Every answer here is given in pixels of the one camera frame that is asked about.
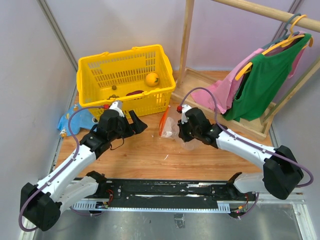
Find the bunch of brown longans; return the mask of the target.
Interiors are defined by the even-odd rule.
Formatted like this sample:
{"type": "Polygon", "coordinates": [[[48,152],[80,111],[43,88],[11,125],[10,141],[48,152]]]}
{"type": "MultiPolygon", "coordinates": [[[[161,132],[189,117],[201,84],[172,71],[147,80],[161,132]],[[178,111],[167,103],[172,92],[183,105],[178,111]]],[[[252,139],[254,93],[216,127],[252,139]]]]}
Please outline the bunch of brown longans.
{"type": "Polygon", "coordinates": [[[112,94],[112,95],[110,95],[109,96],[109,98],[107,99],[107,100],[118,100],[120,98],[120,96],[119,95],[116,95],[116,94],[112,94]]]}

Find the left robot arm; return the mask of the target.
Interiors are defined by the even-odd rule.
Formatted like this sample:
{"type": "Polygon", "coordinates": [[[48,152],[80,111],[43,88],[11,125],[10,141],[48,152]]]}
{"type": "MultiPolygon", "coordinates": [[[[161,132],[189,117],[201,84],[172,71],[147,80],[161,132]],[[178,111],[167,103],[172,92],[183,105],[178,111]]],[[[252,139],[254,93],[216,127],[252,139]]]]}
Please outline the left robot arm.
{"type": "Polygon", "coordinates": [[[75,150],[58,168],[38,183],[28,182],[22,187],[18,216],[22,231],[47,231],[66,208],[77,201],[90,195],[101,198],[107,193],[107,185],[92,177],[87,177],[77,188],[68,185],[84,168],[111,149],[114,140],[124,140],[147,129],[147,124],[133,110],[129,115],[132,123],[128,122],[121,109],[106,109],[89,133],[76,141],[75,150]]]}

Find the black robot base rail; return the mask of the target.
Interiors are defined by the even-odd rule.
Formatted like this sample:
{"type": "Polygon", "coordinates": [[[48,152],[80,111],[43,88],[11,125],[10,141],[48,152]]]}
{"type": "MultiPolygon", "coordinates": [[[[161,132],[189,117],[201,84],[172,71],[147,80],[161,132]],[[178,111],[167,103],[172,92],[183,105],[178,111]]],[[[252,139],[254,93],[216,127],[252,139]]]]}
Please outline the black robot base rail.
{"type": "Polygon", "coordinates": [[[111,211],[159,213],[226,213],[243,215],[256,200],[255,193],[241,193],[231,181],[107,179],[89,172],[98,183],[96,193],[72,207],[101,214],[111,211]]]}

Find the clear zip top bag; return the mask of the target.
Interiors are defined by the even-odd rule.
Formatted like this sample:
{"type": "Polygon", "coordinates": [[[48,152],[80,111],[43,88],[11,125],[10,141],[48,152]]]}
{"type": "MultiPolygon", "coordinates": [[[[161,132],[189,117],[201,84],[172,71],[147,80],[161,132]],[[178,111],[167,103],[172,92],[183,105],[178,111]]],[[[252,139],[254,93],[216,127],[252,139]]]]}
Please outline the clear zip top bag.
{"type": "Polygon", "coordinates": [[[178,120],[180,120],[180,114],[176,112],[174,105],[169,105],[161,117],[158,125],[158,134],[161,138],[166,138],[175,141],[182,148],[187,151],[193,151],[197,149],[200,144],[195,140],[184,142],[179,138],[178,120]]]}

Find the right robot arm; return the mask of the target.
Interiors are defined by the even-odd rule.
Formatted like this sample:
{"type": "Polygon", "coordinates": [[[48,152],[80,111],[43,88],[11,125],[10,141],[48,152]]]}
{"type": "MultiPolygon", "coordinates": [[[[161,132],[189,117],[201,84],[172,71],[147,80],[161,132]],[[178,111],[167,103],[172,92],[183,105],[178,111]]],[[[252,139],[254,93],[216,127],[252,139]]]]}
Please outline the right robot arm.
{"type": "Polygon", "coordinates": [[[274,148],[242,137],[224,125],[212,124],[203,111],[187,104],[177,107],[181,119],[179,138],[198,140],[205,145],[233,153],[259,167],[260,173],[238,172],[229,179],[227,196],[240,199],[249,192],[268,192],[285,200],[304,177],[292,151],[286,146],[274,148]]]}

